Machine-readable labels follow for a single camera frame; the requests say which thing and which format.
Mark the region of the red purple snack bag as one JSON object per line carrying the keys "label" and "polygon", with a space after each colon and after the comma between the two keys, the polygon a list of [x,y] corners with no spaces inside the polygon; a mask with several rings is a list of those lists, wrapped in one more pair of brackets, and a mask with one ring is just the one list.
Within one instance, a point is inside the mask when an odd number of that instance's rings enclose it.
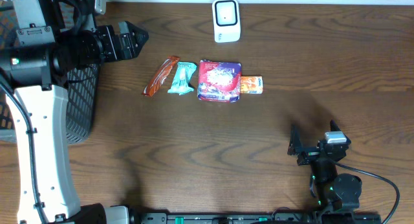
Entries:
{"label": "red purple snack bag", "polygon": [[211,102],[232,103],[241,94],[241,64],[201,60],[197,98]]}

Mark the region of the teal snack packet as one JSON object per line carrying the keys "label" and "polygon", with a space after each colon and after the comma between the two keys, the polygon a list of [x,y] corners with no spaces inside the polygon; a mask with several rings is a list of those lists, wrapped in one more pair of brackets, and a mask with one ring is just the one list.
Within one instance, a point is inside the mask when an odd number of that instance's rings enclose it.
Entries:
{"label": "teal snack packet", "polygon": [[178,62],[177,70],[168,93],[185,95],[193,92],[194,88],[190,85],[190,80],[196,70],[197,65],[195,63]]}

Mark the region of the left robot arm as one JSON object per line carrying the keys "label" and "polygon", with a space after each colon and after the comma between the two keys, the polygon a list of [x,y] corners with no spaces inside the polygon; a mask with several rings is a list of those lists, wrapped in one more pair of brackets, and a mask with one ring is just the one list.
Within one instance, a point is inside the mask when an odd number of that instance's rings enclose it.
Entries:
{"label": "left robot arm", "polygon": [[138,223],[133,209],[81,205],[72,180],[67,106],[73,70],[136,58],[148,33],[98,26],[106,0],[12,0],[18,47],[1,51],[1,89],[19,157],[19,223]]}

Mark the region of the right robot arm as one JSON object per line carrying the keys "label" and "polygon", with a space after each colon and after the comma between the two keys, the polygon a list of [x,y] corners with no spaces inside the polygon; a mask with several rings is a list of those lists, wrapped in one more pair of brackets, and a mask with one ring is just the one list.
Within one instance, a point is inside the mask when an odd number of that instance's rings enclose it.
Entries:
{"label": "right robot arm", "polygon": [[313,146],[304,146],[296,126],[290,131],[288,155],[296,156],[299,166],[311,167],[312,195],[320,208],[312,213],[314,223],[354,223],[353,211],[360,207],[362,181],[352,174],[339,174],[337,163],[346,156],[351,140],[330,121],[331,130]]}

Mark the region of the orange juice carton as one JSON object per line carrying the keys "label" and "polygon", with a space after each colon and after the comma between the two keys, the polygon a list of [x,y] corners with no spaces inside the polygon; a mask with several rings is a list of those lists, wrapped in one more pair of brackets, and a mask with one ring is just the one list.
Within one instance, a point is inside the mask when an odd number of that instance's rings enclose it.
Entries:
{"label": "orange juice carton", "polygon": [[261,76],[241,77],[241,93],[260,95],[263,93],[263,88],[263,78]]}

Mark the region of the orange brown snack bar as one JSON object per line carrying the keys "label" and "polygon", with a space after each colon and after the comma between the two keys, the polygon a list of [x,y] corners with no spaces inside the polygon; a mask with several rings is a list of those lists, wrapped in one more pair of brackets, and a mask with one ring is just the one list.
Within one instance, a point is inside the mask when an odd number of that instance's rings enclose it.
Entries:
{"label": "orange brown snack bar", "polygon": [[153,96],[158,92],[165,79],[169,76],[171,70],[178,64],[180,57],[169,56],[164,63],[159,67],[149,83],[145,86],[142,94],[144,96]]}

